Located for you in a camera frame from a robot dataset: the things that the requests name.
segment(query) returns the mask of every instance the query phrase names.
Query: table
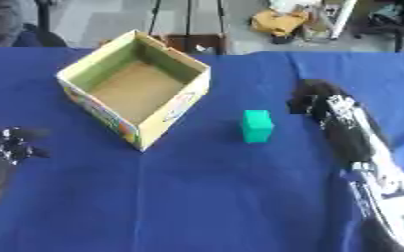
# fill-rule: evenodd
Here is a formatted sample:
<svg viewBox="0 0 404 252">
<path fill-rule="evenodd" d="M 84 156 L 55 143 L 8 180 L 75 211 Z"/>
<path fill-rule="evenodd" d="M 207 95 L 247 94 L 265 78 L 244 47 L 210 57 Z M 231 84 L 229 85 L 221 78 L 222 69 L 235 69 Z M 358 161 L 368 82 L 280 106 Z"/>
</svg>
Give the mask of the table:
<svg viewBox="0 0 404 252">
<path fill-rule="evenodd" d="M 67 100 L 54 74 L 87 50 L 0 49 L 0 126 L 46 128 L 0 202 L 0 251 L 361 251 L 359 215 L 318 127 L 289 115 L 295 80 L 349 91 L 404 167 L 404 54 L 200 56 L 210 92 L 141 154 Z M 245 144 L 246 109 L 270 143 Z"/>
</svg>

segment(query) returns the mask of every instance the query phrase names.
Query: green block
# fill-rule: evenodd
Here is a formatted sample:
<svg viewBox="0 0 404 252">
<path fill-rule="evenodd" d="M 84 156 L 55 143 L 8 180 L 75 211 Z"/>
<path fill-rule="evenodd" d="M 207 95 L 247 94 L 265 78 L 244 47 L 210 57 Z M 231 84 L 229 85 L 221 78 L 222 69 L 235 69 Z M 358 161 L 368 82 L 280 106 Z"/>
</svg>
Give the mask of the green block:
<svg viewBox="0 0 404 252">
<path fill-rule="evenodd" d="M 247 143 L 265 143 L 273 131 L 274 124 L 266 110 L 247 110 L 243 115 L 243 137 Z"/>
</svg>

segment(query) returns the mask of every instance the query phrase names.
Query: floor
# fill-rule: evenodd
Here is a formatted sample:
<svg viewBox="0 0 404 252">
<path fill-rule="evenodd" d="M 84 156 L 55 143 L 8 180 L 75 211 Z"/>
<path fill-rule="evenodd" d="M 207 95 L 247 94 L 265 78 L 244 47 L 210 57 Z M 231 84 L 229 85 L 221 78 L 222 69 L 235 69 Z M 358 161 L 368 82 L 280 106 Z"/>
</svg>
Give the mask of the floor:
<svg viewBox="0 0 404 252">
<path fill-rule="evenodd" d="M 72 47 L 97 47 L 132 29 L 147 31 L 155 0 L 59 0 L 52 9 L 52 29 Z M 27 21 L 36 21 L 34 0 L 22 0 Z M 216 0 L 193 0 L 193 33 L 219 32 Z M 391 38 L 365 36 L 353 39 L 345 31 L 338 41 L 306 43 L 297 39 L 289 45 L 273 45 L 268 35 L 252 31 L 247 19 L 268 6 L 267 0 L 224 0 L 229 54 L 256 51 L 390 51 Z M 183 33 L 187 0 L 163 0 L 156 34 Z"/>
</svg>

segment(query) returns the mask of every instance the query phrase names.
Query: open box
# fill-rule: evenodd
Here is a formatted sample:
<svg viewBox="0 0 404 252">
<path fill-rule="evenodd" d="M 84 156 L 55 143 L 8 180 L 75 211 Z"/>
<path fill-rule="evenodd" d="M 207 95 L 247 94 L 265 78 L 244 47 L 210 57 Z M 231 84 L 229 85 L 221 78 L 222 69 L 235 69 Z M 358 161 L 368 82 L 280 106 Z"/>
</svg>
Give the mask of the open box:
<svg viewBox="0 0 404 252">
<path fill-rule="evenodd" d="M 131 31 L 57 78 L 71 100 L 144 151 L 208 91 L 210 68 Z"/>
</svg>

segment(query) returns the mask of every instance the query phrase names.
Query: chair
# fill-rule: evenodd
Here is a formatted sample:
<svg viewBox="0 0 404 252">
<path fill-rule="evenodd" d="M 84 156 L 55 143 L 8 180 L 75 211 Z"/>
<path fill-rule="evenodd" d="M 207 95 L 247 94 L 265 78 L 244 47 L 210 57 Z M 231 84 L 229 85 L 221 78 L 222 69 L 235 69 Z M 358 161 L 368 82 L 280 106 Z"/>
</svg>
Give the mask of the chair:
<svg viewBox="0 0 404 252">
<path fill-rule="evenodd" d="M 357 31 L 355 38 L 362 38 L 362 34 L 394 34 L 395 52 L 401 52 L 404 46 L 404 0 L 395 0 L 392 5 L 370 15 L 368 23 Z"/>
<path fill-rule="evenodd" d="M 38 25 L 25 23 L 25 32 L 35 35 L 36 40 L 43 47 L 66 47 L 66 42 L 57 34 L 50 31 L 50 6 L 53 5 L 53 0 L 34 1 L 38 6 Z"/>
</svg>

